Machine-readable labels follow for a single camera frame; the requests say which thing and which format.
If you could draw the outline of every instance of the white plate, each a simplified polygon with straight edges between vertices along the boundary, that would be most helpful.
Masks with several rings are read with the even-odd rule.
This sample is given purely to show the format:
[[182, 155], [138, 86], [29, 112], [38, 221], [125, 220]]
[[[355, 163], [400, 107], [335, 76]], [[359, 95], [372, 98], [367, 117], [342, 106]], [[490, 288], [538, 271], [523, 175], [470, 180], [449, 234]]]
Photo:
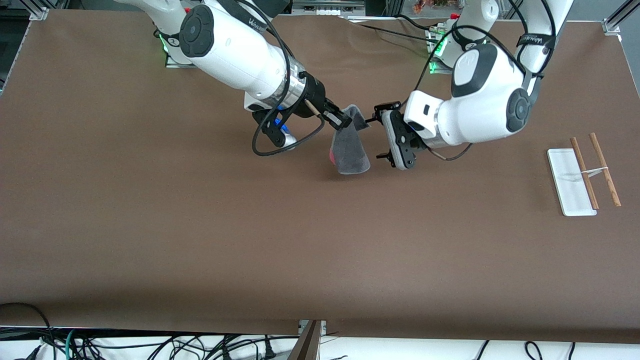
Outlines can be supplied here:
[[589, 217], [597, 214], [591, 207], [573, 149], [547, 151], [562, 213], [566, 217]]

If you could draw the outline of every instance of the gray sock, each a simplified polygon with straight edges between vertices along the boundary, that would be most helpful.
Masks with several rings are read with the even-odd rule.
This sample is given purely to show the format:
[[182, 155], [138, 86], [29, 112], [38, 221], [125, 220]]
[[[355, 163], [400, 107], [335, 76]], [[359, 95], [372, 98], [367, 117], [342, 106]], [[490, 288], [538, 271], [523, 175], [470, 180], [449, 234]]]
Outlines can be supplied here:
[[333, 134], [329, 158], [342, 175], [362, 174], [371, 167], [371, 163], [364, 151], [358, 131], [366, 129], [369, 125], [365, 122], [358, 106], [349, 105], [342, 112], [353, 121], [347, 128], [337, 130]]

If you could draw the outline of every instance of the brown table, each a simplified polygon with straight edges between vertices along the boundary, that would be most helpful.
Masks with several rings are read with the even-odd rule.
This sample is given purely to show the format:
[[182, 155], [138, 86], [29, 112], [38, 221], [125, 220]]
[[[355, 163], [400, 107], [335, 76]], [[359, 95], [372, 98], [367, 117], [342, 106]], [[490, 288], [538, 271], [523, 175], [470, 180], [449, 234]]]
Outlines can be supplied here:
[[[366, 113], [404, 99], [426, 57], [335, 17], [275, 25], [331, 99]], [[165, 69], [153, 30], [144, 13], [71, 10], [31, 26], [0, 99], [1, 302], [76, 327], [273, 333], [322, 318], [343, 336], [640, 340], [640, 101], [598, 23], [566, 25], [522, 133], [351, 177], [328, 161], [329, 127], [253, 155], [242, 92]], [[492, 32], [513, 45], [522, 28]], [[448, 76], [423, 84], [448, 98]], [[578, 136], [597, 167], [592, 131], [623, 207], [595, 177], [599, 214], [567, 218], [546, 150]], [[362, 138], [371, 158], [388, 149], [379, 125]]]

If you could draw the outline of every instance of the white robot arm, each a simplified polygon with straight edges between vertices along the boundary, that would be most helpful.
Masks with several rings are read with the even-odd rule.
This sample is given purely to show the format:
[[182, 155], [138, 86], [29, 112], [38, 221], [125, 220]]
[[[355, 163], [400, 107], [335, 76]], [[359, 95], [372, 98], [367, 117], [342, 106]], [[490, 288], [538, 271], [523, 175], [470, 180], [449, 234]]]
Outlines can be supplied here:
[[564, 24], [573, 0], [548, 0], [551, 16], [545, 3], [523, 2], [521, 11], [529, 33], [519, 41], [516, 53], [519, 66], [499, 46], [482, 44], [484, 36], [479, 36], [480, 31], [460, 35], [463, 26], [474, 25], [474, 18], [475, 24], [488, 30], [487, 26], [495, 20], [492, 15], [495, 1], [477, 0], [480, 6], [465, 7], [458, 20], [464, 19], [465, 23], [449, 24], [451, 34], [442, 40], [448, 44], [441, 54], [436, 52], [445, 64], [461, 54], [452, 69], [451, 99], [443, 101], [414, 91], [404, 115], [399, 112], [399, 102], [377, 106], [374, 116], [384, 125], [390, 146], [389, 153], [378, 157], [388, 159], [393, 167], [407, 170], [415, 165], [415, 152], [497, 140], [522, 130], [537, 99], [540, 72], [553, 53], [558, 29]]
[[244, 90], [245, 109], [281, 151], [297, 142], [284, 125], [292, 114], [318, 116], [335, 129], [351, 123], [326, 98], [322, 82], [262, 36], [275, 31], [268, 29], [267, 20], [279, 14], [288, 0], [204, 0], [188, 13], [179, 0], [117, 1], [147, 12], [174, 60], [192, 63], [222, 83]]

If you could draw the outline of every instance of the cable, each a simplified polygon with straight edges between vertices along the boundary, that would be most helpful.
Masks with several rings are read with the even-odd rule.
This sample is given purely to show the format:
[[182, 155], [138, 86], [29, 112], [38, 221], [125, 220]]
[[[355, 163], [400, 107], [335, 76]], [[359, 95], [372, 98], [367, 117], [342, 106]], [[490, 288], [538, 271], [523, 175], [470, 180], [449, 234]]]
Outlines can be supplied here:
[[[551, 8], [549, 8], [549, 4], [547, 3], [547, 0], [540, 0], [540, 1], [542, 2], [542, 6], [544, 6], [545, 11], [547, 12], [547, 16], [549, 17], [549, 22], [551, 23], [551, 36], [554, 37], [554, 41], [555, 41], [557, 36], [556, 21], [554, 20], [554, 16], [551, 13]], [[545, 59], [545, 62], [542, 64], [542, 67], [540, 67], [540, 71], [538, 71], [539, 73], [542, 73], [545, 70], [545, 68], [547, 68], [547, 65], [549, 64], [549, 61], [551, 60], [551, 56], [553, 56], [553, 54], [554, 54], [554, 50], [549, 49], [547, 58]]]
[[273, 348], [271, 347], [271, 341], [269, 340], [269, 336], [264, 336], [264, 360], [271, 360], [276, 357], [276, 353], [273, 352]]
[[404, 20], [407, 20], [408, 22], [410, 22], [410, 23], [411, 23], [411, 25], [415, 26], [416, 28], [422, 29], [422, 30], [424, 30], [424, 31], [429, 31], [429, 28], [430, 28], [431, 26], [438, 26], [438, 23], [437, 23], [437, 22], [436, 22], [435, 24], [433, 24], [433, 25], [429, 25], [429, 26], [422, 26], [422, 25], [418, 24], [417, 22], [413, 21], [413, 19], [412, 19], [412, 18], [410, 18], [409, 16], [406, 16], [406, 15], [401, 14], [401, 13], [399, 13], [399, 14], [397, 14], [397, 15], [394, 15], [394, 17], [395, 17], [395, 18], [397, 18], [397, 19], [404, 19]]
[[[280, 48], [282, 49], [282, 54], [284, 55], [284, 60], [285, 60], [285, 66], [286, 66], [286, 76], [287, 79], [285, 80], [284, 83], [284, 88], [282, 89], [282, 95], [280, 96], [280, 98], [278, 99], [278, 102], [265, 114], [264, 118], [262, 118], [262, 121], [260, 121], [260, 124], [258, 125], [258, 127], [255, 129], [255, 131], [253, 132], [253, 138], [251, 140], [251, 148], [254, 154], [258, 155], [258, 156], [272, 156], [272, 155], [276, 155], [276, 154], [280, 154], [281, 152], [287, 151], [289, 149], [292, 149], [298, 145], [301, 145], [302, 143], [306, 142], [307, 140], [309, 140], [310, 138], [312, 138], [314, 135], [318, 134], [320, 132], [320, 130], [322, 130], [322, 128], [324, 127], [324, 119], [320, 118], [320, 126], [318, 126], [316, 128], [316, 130], [312, 131], [309, 135], [305, 136], [304, 138], [302, 138], [301, 140], [298, 140], [290, 145], [287, 145], [285, 147], [282, 147], [278, 150], [273, 150], [273, 151], [268, 151], [268, 152], [262, 152], [259, 151], [257, 148], [257, 140], [258, 140], [258, 136], [260, 135], [260, 132], [262, 131], [262, 127], [264, 126], [264, 124], [267, 123], [267, 121], [269, 121], [269, 119], [271, 118], [271, 116], [273, 116], [275, 114], [275, 112], [278, 110], [278, 107], [280, 107], [280, 105], [282, 104], [282, 102], [286, 99], [287, 95], [289, 94], [289, 85], [291, 84], [291, 62], [289, 61], [289, 55], [287, 54], [288, 51], [286, 44], [284, 43], [284, 41], [282, 40], [282, 38], [280, 37], [280, 35], [278, 34], [278, 31], [273, 27], [271, 21], [269, 20], [269, 18], [267, 17], [267, 15], [265, 15], [265, 13], [258, 8], [257, 6], [255, 6], [254, 4], [248, 2], [247, 0], [236, 0], [238, 3], [241, 4], [245, 4], [246, 6], [249, 6], [253, 11], [255, 11], [258, 15], [260, 15], [260, 17], [262, 18], [262, 20], [267, 24], [267, 27], [269, 28], [269, 33], [272, 34], [276, 40], [278, 41], [278, 45], [280, 46]], [[301, 98], [298, 99], [298, 101], [296, 101], [296, 104], [299, 104], [301, 101]], [[281, 120], [281, 124], [284, 124], [284, 122], [286, 122], [287, 119], [282, 119]]]
[[518, 14], [518, 17], [520, 18], [520, 22], [522, 23], [522, 27], [524, 28], [524, 33], [528, 33], [529, 32], [529, 26], [527, 25], [527, 21], [524, 19], [524, 16], [522, 16], [522, 12], [520, 12], [520, 7], [516, 6], [516, 4], [513, 2], [513, 0], [507, 0], [509, 1], [509, 4], [511, 4], [511, 7], [513, 8], [513, 10], [516, 12], [516, 14]]
[[124, 348], [139, 348], [139, 347], [156, 347], [156, 346], [159, 346], [159, 345], [162, 345], [162, 343], [124, 345], [124, 346], [119, 346], [119, 347], [112, 347], [112, 346], [108, 346], [108, 345], [96, 345], [96, 344], [93, 344], [93, 347], [108, 348], [108, 349], [124, 349]]
[[[49, 332], [49, 337], [51, 338], [51, 342], [55, 342], [55, 338], [53, 337], [53, 332], [51, 331], [51, 324], [49, 323], [49, 319], [47, 319], [47, 317], [44, 316], [44, 313], [42, 312], [42, 310], [40, 310], [37, 306], [27, 304], [26, 302], [5, 302], [4, 304], [0, 304], [0, 308], [6, 307], [6, 306], [24, 306], [38, 313], [38, 315], [40, 315], [40, 317], [42, 318], [42, 321], [44, 321], [44, 324], [47, 326], [47, 330]], [[56, 360], [57, 358], [58, 358], [58, 352], [54, 348], [53, 360]]]
[[423, 41], [427, 41], [427, 42], [431, 42], [431, 43], [436, 43], [437, 42], [435, 39], [417, 37], [415, 35], [409, 35], [409, 34], [404, 34], [404, 33], [398, 33], [397, 31], [387, 30], [387, 29], [383, 29], [383, 28], [376, 28], [375, 26], [369, 26], [369, 25], [364, 25], [364, 24], [359, 24], [359, 25], [362, 26], [363, 28], [373, 29], [373, 30], [380, 30], [380, 31], [383, 31], [385, 33], [390, 33], [390, 34], [398, 35], [398, 36], [401, 36], [401, 37], [414, 38], [414, 39], [417, 39], [417, 40], [423, 40]]
[[71, 360], [71, 355], [69, 355], [69, 345], [71, 345], [71, 337], [73, 336], [75, 331], [76, 331], [75, 329], [69, 331], [69, 334], [67, 335], [67, 340], [65, 341], [65, 355], [67, 357], [67, 360]]
[[[535, 357], [533, 357], [531, 355], [531, 353], [529, 352], [529, 345], [533, 345], [536, 348], [536, 351], [538, 352], [538, 358], [536, 359]], [[536, 344], [533, 341], [527, 341], [526, 343], [524, 343], [524, 351], [527, 353], [527, 356], [529, 356], [529, 359], [531, 360], [542, 360], [542, 353], [540, 352], [540, 348], [538, 347], [538, 344]]]
[[171, 354], [169, 355], [169, 360], [173, 360], [173, 359], [175, 359], [175, 356], [176, 356], [176, 355], [178, 354], [178, 352], [180, 352], [181, 350], [184, 350], [184, 351], [186, 351], [186, 352], [190, 352], [190, 353], [192, 353], [192, 354], [196, 355], [196, 356], [197, 356], [197, 358], [198, 358], [198, 360], [201, 360], [200, 355], [199, 355], [198, 353], [196, 353], [196, 352], [195, 352], [195, 351], [193, 351], [193, 350], [190, 350], [190, 349], [186, 348], [187, 346], [189, 346], [189, 343], [191, 343], [191, 342], [192, 342], [192, 341], [194, 341], [194, 340], [197, 340], [198, 338], [199, 338], [199, 336], [194, 336], [194, 337], [193, 337], [193, 339], [191, 339], [191, 340], [187, 341], [186, 343], [183, 343], [183, 342], [181, 342], [180, 340], [173, 340], [173, 341], [171, 342], [171, 344], [173, 345], [173, 349], [171, 350]]
[[438, 159], [440, 159], [440, 160], [442, 160], [442, 161], [454, 161], [454, 160], [460, 159], [464, 154], [466, 154], [466, 153], [467, 153], [467, 151], [469, 151], [469, 149], [471, 148], [471, 145], [473, 145], [473, 144], [474, 144], [474, 143], [472, 143], [472, 142], [471, 142], [471, 143], [469, 143], [469, 144], [467, 145], [467, 147], [466, 147], [464, 150], [462, 150], [458, 155], [455, 155], [455, 156], [453, 156], [453, 157], [451, 157], [451, 158], [446, 158], [445, 156], [443, 156], [443, 155], [441, 155], [441, 154], [439, 154], [439, 153], [435, 152], [432, 148], [430, 148], [430, 147], [428, 147], [428, 146], [427, 146], [427, 150], [428, 150], [431, 154], [433, 154], [433, 156], [435, 156], [436, 158], [438, 158]]
[[[273, 35], [275, 37], [275, 35], [273, 34], [273, 32], [271, 31], [271, 29], [267, 28], [267, 32], [271, 35]], [[291, 49], [289, 49], [289, 46], [287, 46], [287, 44], [285, 42], [283, 42], [285, 49], [287, 50], [287, 52], [289, 53], [289, 56], [291, 58], [296, 58], [295, 56], [293, 56], [293, 53], [291, 52]]]
[[[298, 338], [299, 338], [299, 336], [274, 336], [274, 337], [272, 337], [272, 338], [269, 338], [269, 340], [298, 339]], [[261, 343], [261, 342], [263, 342], [263, 341], [265, 341], [265, 339], [249, 340], [249, 342], [247, 342], [246, 344], [244, 344], [244, 345], [239, 345], [239, 346], [236, 346], [236, 347], [231, 347], [231, 346], [234, 346], [234, 345], [237, 345], [237, 344], [230, 344], [230, 345], [229, 345], [229, 347], [228, 347], [228, 352], [231, 352], [231, 351], [233, 351], [233, 350], [236, 350], [236, 349], [239, 349], [239, 348], [241, 348], [241, 347], [245, 347], [245, 346], [248, 346], [248, 345], [251, 345], [251, 344], [254, 344], [254, 343]], [[217, 360], [217, 359], [221, 358], [221, 357], [222, 357], [222, 355], [223, 355], [223, 354], [220, 354], [220, 355], [218, 355], [218, 356], [214, 357], [214, 358], [213, 358], [213, 359], [211, 359], [211, 360]]]
[[571, 343], [571, 348], [569, 349], [569, 356], [567, 356], [566, 360], [572, 360], [574, 350], [575, 350], [575, 342]]
[[487, 345], [489, 345], [489, 340], [485, 340], [482, 346], [480, 347], [480, 351], [478, 352], [478, 356], [476, 357], [476, 360], [480, 360]]

